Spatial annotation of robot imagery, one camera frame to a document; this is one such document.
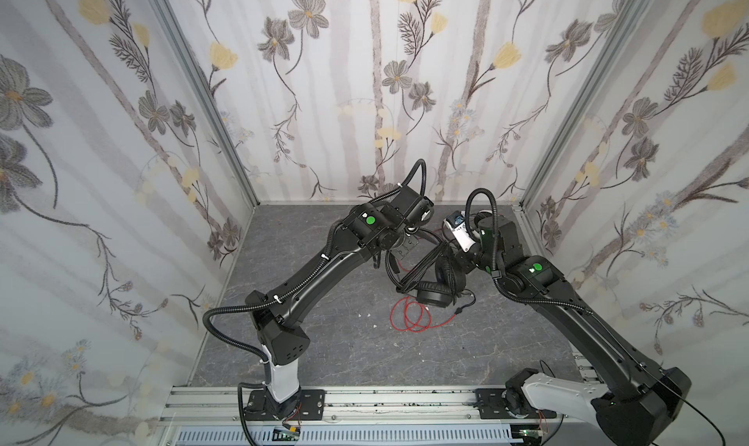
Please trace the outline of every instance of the floral wallpaper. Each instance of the floral wallpaper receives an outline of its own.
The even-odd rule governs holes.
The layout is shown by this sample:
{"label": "floral wallpaper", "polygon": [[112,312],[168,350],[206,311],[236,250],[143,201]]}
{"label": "floral wallpaper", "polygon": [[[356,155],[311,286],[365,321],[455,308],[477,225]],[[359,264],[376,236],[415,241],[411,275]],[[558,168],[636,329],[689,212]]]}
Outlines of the floral wallpaper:
{"label": "floral wallpaper", "polygon": [[170,0],[263,200],[519,200],[627,0]]}
{"label": "floral wallpaper", "polygon": [[[747,87],[749,0],[653,0],[526,204],[585,300],[682,368],[729,444],[749,370]],[[689,408],[666,434],[719,439]]]}
{"label": "floral wallpaper", "polygon": [[146,444],[252,211],[147,0],[0,19],[3,442]]}

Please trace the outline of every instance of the gray marble floor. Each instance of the gray marble floor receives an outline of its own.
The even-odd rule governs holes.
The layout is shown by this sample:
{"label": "gray marble floor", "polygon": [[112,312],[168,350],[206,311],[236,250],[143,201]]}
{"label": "gray marble floor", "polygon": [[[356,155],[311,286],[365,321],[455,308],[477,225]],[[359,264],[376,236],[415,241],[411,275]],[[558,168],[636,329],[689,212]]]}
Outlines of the gray marble floor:
{"label": "gray marble floor", "polygon": [[[222,305],[244,304],[253,291],[268,291],[292,275],[324,245],[327,230],[350,206],[260,206],[231,275]],[[438,206],[428,225],[439,229],[456,206]],[[501,213],[513,217],[510,207]],[[404,265],[412,265],[431,244],[422,241]],[[401,297],[371,261],[351,272],[307,316],[303,328],[312,340],[300,359],[302,385],[487,385],[503,384],[540,358],[561,378],[578,375],[567,340],[529,307],[500,296],[484,272],[467,276],[477,301],[448,325],[423,334],[391,328],[389,316]],[[436,322],[454,307],[430,308]],[[396,324],[403,325],[402,311]],[[257,343],[247,314],[213,319],[230,337]],[[254,355],[209,337],[193,386],[259,382]]]}

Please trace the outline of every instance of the headphone ear cup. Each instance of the headphone ear cup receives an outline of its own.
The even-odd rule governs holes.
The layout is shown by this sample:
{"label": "headphone ear cup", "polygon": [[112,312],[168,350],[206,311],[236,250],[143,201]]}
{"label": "headphone ear cup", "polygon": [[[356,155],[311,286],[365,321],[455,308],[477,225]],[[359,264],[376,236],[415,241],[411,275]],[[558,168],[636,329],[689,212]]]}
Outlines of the headphone ear cup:
{"label": "headphone ear cup", "polygon": [[435,261],[435,277],[438,283],[445,283],[456,295],[466,288],[466,274],[452,251]]}
{"label": "headphone ear cup", "polygon": [[445,283],[421,281],[417,283],[417,301],[445,308],[453,302],[453,292]]}

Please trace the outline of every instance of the mounting plate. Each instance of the mounting plate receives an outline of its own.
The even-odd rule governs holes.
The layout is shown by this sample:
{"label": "mounting plate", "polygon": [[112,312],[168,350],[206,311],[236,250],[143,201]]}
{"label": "mounting plate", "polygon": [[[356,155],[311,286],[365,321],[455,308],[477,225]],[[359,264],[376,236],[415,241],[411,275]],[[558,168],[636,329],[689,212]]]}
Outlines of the mounting plate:
{"label": "mounting plate", "polygon": [[[325,408],[324,389],[303,389],[300,395],[299,412],[287,419],[295,421],[297,415],[300,420],[322,420]],[[262,389],[250,391],[247,407],[244,408],[246,421],[272,421],[273,416],[265,410],[265,393]]]}
{"label": "mounting plate", "polygon": [[[479,416],[482,420],[504,420],[507,418],[518,418],[513,416],[505,409],[502,401],[504,388],[499,389],[476,389],[476,408],[479,410]],[[553,410],[541,410],[546,418],[557,418],[557,413]],[[538,412],[534,411],[523,419],[539,418]]]}

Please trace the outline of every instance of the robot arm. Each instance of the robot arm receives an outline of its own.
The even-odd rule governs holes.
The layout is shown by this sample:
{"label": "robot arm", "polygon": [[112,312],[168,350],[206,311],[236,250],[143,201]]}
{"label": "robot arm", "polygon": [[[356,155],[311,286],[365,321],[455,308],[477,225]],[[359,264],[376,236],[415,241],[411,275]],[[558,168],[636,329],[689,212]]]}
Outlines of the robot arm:
{"label": "robot arm", "polygon": [[[417,193],[407,184],[419,166],[422,187]],[[288,417],[300,401],[296,371],[299,357],[309,347],[309,338],[300,327],[304,317],[349,272],[370,258],[379,267],[382,251],[402,246],[406,238],[417,233],[431,218],[434,204],[424,196],[423,160],[414,166],[404,183],[379,199],[352,208],[346,218],[331,227],[323,250],[276,289],[267,294],[254,291],[247,296],[246,307],[215,312],[250,312],[267,359],[265,363],[270,366],[270,383],[264,387],[264,410],[271,416]],[[491,193],[476,190],[469,196],[464,212],[467,216],[477,191],[487,194],[496,210]],[[606,385],[585,385],[526,368],[506,383],[504,406],[519,415],[537,409],[568,414],[598,425],[619,446],[650,444],[676,419],[682,397],[690,388],[689,378],[678,368],[662,370],[632,347],[585,304],[546,258],[525,256],[512,222],[496,214],[486,216],[480,212],[477,216],[483,220],[476,223],[475,233],[459,211],[445,219],[445,226],[453,231],[461,248],[454,255],[458,270],[464,273],[475,268],[486,270],[502,295],[529,304],[551,321],[606,382]],[[435,249],[444,250],[444,245]],[[211,311],[204,315],[204,323],[211,334],[217,335],[210,325],[214,314]]]}

